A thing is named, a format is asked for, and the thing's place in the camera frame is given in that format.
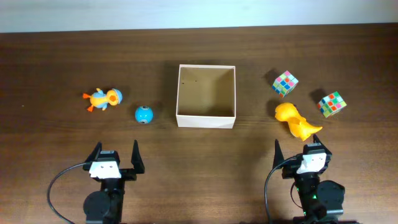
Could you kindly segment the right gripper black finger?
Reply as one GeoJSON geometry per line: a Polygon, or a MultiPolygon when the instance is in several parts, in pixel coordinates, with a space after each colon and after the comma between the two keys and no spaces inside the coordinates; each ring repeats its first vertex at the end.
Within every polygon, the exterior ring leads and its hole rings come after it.
{"type": "Polygon", "coordinates": [[[313,135],[313,146],[315,149],[327,150],[326,146],[321,142],[316,134],[313,135]]]}
{"type": "Polygon", "coordinates": [[[280,148],[279,141],[276,139],[274,142],[274,160],[273,169],[280,169],[280,165],[285,161],[282,150],[280,148]]]}

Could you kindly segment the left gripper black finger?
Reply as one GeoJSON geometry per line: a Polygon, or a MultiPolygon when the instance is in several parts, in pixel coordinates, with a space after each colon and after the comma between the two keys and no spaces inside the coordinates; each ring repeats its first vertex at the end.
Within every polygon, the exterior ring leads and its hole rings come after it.
{"type": "Polygon", "coordinates": [[[138,141],[135,140],[132,149],[131,164],[133,165],[134,172],[137,174],[145,173],[145,166],[139,152],[138,141]]]}
{"type": "Polygon", "coordinates": [[[91,154],[86,158],[85,162],[93,162],[97,160],[100,152],[102,151],[102,143],[98,142],[91,154]]]}

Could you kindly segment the orange dinosaur toy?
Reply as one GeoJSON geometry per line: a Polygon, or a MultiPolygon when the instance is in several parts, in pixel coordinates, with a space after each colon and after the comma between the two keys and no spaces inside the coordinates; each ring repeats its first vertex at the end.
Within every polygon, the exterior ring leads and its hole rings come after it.
{"type": "Polygon", "coordinates": [[[292,103],[281,103],[276,106],[275,118],[280,122],[287,122],[291,134],[302,141],[323,129],[322,126],[310,124],[292,103]]]}

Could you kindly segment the multicoloured puzzle cube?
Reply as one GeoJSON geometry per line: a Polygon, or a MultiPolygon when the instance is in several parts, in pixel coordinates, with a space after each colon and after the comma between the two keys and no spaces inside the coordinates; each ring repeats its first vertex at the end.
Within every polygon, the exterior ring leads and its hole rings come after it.
{"type": "Polygon", "coordinates": [[[318,109],[320,110],[321,114],[328,118],[347,106],[345,100],[341,97],[341,95],[336,91],[331,93],[325,97],[323,97],[317,103],[318,109]]]}
{"type": "Polygon", "coordinates": [[[288,95],[299,83],[299,80],[288,70],[279,75],[272,84],[272,89],[280,96],[288,95]]]}

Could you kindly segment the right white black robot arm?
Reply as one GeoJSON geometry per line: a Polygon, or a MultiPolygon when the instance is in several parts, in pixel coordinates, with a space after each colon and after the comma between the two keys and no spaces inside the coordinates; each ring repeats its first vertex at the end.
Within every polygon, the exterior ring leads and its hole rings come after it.
{"type": "Polygon", "coordinates": [[[332,180],[320,180],[327,170],[332,153],[313,135],[313,142],[303,152],[288,159],[283,157],[278,140],[272,168],[282,170],[283,179],[294,179],[303,216],[293,218],[294,223],[338,223],[343,214],[345,187],[332,180]]]}

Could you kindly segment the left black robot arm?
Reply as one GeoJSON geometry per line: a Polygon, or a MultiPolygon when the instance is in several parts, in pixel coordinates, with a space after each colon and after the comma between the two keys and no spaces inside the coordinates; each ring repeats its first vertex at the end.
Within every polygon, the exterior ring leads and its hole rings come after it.
{"type": "Polygon", "coordinates": [[[83,170],[101,184],[100,190],[89,194],[83,203],[87,223],[121,223],[125,183],[137,180],[145,172],[138,142],[134,141],[132,168],[121,169],[117,151],[104,151],[99,142],[85,160],[83,170]]]}

